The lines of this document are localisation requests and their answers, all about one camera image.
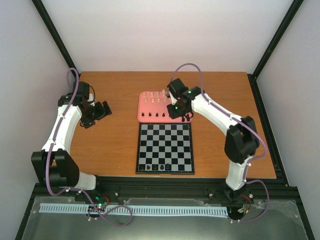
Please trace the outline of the black queen chess piece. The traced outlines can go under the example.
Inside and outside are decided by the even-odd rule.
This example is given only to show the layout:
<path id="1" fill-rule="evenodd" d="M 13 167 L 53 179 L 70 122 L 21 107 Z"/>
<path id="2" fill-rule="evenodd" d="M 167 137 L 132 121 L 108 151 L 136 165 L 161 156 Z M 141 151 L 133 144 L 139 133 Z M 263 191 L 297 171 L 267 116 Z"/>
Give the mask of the black queen chess piece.
<path id="1" fill-rule="evenodd" d="M 165 169 L 166 169 L 167 171 L 170 171 L 170 170 L 171 170 L 171 165 L 170 165 L 169 163 L 167 163 L 167 164 L 165 165 Z"/>

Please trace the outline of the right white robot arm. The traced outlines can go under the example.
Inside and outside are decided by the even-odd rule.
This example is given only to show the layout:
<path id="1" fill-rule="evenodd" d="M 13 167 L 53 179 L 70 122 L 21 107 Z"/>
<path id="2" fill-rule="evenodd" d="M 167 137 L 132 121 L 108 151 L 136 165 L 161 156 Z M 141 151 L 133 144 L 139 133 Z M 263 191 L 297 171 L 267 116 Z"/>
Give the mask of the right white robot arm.
<path id="1" fill-rule="evenodd" d="M 260 143 L 251 132 L 256 131 L 255 121 L 234 115 L 213 101 L 208 94 L 202 93 L 197 86 L 189 89 L 186 86 L 167 86 L 166 94 L 171 99 L 167 106 L 170 118 L 187 117 L 188 113 L 198 113 L 217 126 L 225 135 L 224 152 L 229 159 L 228 175 L 225 179 L 225 198 L 233 202 L 242 194 L 246 184 L 246 173 L 250 160 Z"/>

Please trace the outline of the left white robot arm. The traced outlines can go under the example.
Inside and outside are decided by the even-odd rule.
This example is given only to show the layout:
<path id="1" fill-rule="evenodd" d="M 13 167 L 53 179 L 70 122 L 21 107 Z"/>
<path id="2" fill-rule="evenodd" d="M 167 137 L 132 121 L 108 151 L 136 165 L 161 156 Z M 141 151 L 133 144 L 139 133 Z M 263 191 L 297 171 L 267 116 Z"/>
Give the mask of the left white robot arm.
<path id="1" fill-rule="evenodd" d="M 57 118 L 51 134 L 40 151 L 31 155 L 31 163 L 39 183 L 45 187 L 86 190 L 92 201 L 103 198 L 104 188 L 96 184 L 95 175 L 83 173 L 71 157 L 71 143 L 77 125 L 88 129 L 96 121 L 111 115 L 106 101 L 94 102 L 89 93 L 61 96 Z"/>

